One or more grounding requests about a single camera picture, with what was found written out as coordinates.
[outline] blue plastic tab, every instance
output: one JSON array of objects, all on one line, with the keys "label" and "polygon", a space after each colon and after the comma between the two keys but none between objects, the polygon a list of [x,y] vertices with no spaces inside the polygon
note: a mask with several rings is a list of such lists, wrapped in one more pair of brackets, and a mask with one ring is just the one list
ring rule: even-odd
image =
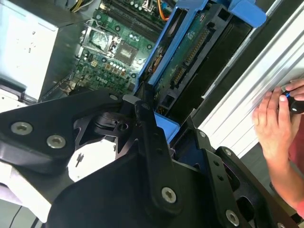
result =
[{"label": "blue plastic tab", "polygon": [[156,125],[165,132],[167,143],[170,143],[174,136],[179,132],[180,125],[156,112],[154,112]]},{"label": "blue plastic tab", "polygon": [[254,28],[260,27],[267,19],[267,15],[255,5],[255,0],[213,0],[228,8],[228,11],[242,19]]}]

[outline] cable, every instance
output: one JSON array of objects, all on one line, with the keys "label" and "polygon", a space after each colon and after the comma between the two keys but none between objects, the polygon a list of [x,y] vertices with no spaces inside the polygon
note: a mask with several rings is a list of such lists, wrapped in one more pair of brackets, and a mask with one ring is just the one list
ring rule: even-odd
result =
[{"label": "cable", "polygon": [[12,219],[11,223],[10,223],[9,228],[11,228],[11,226],[13,225],[14,220],[15,220],[16,216],[18,215],[19,211],[21,210],[21,208],[22,208],[22,206],[20,206],[20,208],[17,210],[16,214],[14,215],[14,217],[13,217],[13,219]]},{"label": "cable", "polygon": [[163,19],[164,21],[167,21],[169,18],[166,18],[162,12],[161,0],[157,0],[157,6],[158,6],[158,11],[160,13],[161,19]]},{"label": "cable", "polygon": [[85,4],[82,4],[78,9],[76,9],[76,10],[74,11],[74,13],[76,13],[77,11],[79,11],[80,9],[82,9],[83,7],[86,7],[86,6],[90,5],[93,1],[94,1],[94,0],[90,0],[90,1],[88,1],[87,3],[85,3]]},{"label": "cable", "polygon": [[35,228],[38,222],[39,222],[39,219],[36,217],[33,224],[30,226],[30,228]]},{"label": "cable", "polygon": [[83,0],[78,0],[78,2],[70,9],[71,12],[75,13],[75,10],[77,10],[80,6]]}]

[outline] black mounting arm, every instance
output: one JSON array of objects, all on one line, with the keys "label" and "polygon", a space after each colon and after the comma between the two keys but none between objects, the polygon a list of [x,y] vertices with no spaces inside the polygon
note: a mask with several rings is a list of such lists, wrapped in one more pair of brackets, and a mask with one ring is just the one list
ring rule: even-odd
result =
[{"label": "black mounting arm", "polygon": [[32,179],[60,175],[88,143],[116,142],[114,162],[51,202],[47,227],[296,227],[233,152],[215,151],[191,119],[171,157],[143,97],[100,90],[0,114],[0,159]]}]

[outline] metal chassis panel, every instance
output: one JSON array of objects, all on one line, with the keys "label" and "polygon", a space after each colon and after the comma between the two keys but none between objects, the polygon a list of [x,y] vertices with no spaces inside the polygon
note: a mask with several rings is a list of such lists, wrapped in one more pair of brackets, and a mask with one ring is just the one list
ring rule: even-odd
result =
[{"label": "metal chassis panel", "polygon": [[199,126],[213,147],[223,145],[244,156],[257,143],[253,109],[267,91],[303,74],[303,7],[304,3]]}]

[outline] silver screw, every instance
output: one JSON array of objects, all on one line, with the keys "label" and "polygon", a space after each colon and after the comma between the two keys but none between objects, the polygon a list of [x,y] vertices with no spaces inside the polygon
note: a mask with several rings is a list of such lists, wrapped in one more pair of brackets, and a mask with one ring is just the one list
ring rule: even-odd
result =
[{"label": "silver screw", "polygon": [[229,156],[231,156],[231,155],[232,155],[231,151],[230,151],[230,150],[228,150],[228,149],[225,149],[225,153],[226,153],[227,155],[229,155]]},{"label": "silver screw", "polygon": [[66,140],[60,135],[51,135],[47,138],[47,144],[50,148],[61,149],[66,145]]},{"label": "silver screw", "polygon": [[110,98],[112,98],[113,100],[117,101],[118,100],[118,97],[115,96],[115,95],[110,95]]},{"label": "silver screw", "polygon": [[280,222],[277,223],[277,227],[278,228],[285,228],[285,226],[282,223],[280,223]]},{"label": "silver screw", "polygon": [[161,195],[162,195],[163,199],[165,201],[167,201],[168,203],[176,202],[176,194],[171,188],[164,187],[164,188],[162,188],[161,193],[162,193]]},{"label": "silver screw", "polygon": [[238,227],[239,226],[239,220],[238,220],[238,217],[237,215],[231,211],[231,210],[226,210],[226,217],[228,219],[228,221],[234,225],[235,227]]},{"label": "silver screw", "polygon": [[150,109],[150,107],[146,103],[143,103],[142,107],[144,107],[145,109],[148,109],[148,110]]},{"label": "silver screw", "polygon": [[33,131],[32,125],[26,122],[15,122],[10,129],[13,133],[19,135],[27,135]]},{"label": "silver screw", "polygon": [[203,137],[203,138],[205,138],[206,137],[206,135],[205,135],[205,133],[204,132],[199,132],[199,134],[201,135],[201,137]]}]

